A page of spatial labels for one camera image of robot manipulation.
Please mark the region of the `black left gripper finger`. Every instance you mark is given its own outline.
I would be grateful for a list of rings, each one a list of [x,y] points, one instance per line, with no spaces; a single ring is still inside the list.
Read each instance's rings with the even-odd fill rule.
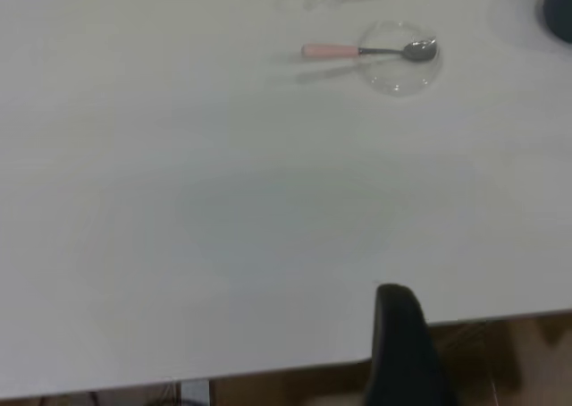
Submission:
[[[365,405],[451,405],[452,386],[416,295],[406,286],[376,290],[372,361]]]

